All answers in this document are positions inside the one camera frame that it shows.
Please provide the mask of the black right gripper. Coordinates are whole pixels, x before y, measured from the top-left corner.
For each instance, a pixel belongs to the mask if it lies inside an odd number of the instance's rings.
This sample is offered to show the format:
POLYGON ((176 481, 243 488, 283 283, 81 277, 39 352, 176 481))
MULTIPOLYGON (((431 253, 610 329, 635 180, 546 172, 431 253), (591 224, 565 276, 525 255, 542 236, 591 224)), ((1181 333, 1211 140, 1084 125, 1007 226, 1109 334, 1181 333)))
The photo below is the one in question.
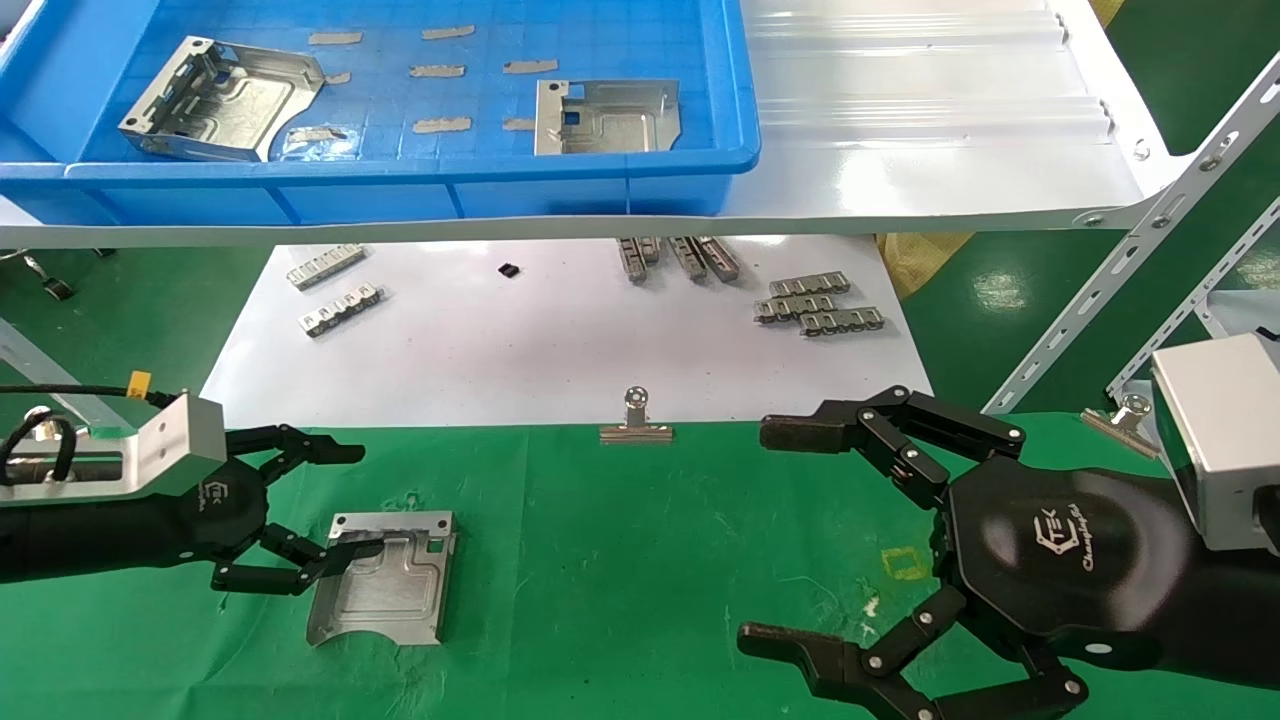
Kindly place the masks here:
MULTIPOLYGON (((1018 460, 1023 429, 932 395, 890 387, 861 401, 824 400, 810 415, 767 415, 771 451, 863 456, 919 509, 946 505, 948 471, 919 441, 975 462, 948 488, 950 537, 963 585, 1014 626, 1057 638, 1140 633, 1201 552, 1170 480, 1097 468, 1047 470, 1018 460)), ((1027 678, 928 698, 902 671, 950 632, 966 596, 945 585, 870 648, 837 635, 744 623, 740 652, 794 665, 820 700, 876 719, 1062 719, 1087 684, 1041 647, 1015 659, 1027 678)))

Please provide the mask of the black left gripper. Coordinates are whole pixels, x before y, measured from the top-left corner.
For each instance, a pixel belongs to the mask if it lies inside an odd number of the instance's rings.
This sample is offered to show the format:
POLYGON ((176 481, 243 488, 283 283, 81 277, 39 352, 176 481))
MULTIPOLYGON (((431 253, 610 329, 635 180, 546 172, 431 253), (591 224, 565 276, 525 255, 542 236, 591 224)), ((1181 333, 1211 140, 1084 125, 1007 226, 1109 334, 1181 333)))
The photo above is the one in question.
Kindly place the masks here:
POLYGON ((282 525, 265 527, 265 483, 275 483, 305 464, 361 462, 366 455, 364 445, 344 445, 332 436, 311 434, 283 424, 228 430, 225 439, 227 454, 233 457, 269 450, 278 455, 257 469, 230 459, 180 496, 182 555, 219 562, 210 582, 212 591, 300 596, 323 579, 343 575, 360 560, 375 559, 385 548, 381 538, 321 547, 282 525), (292 568, 233 564, 257 538, 264 550, 292 568))

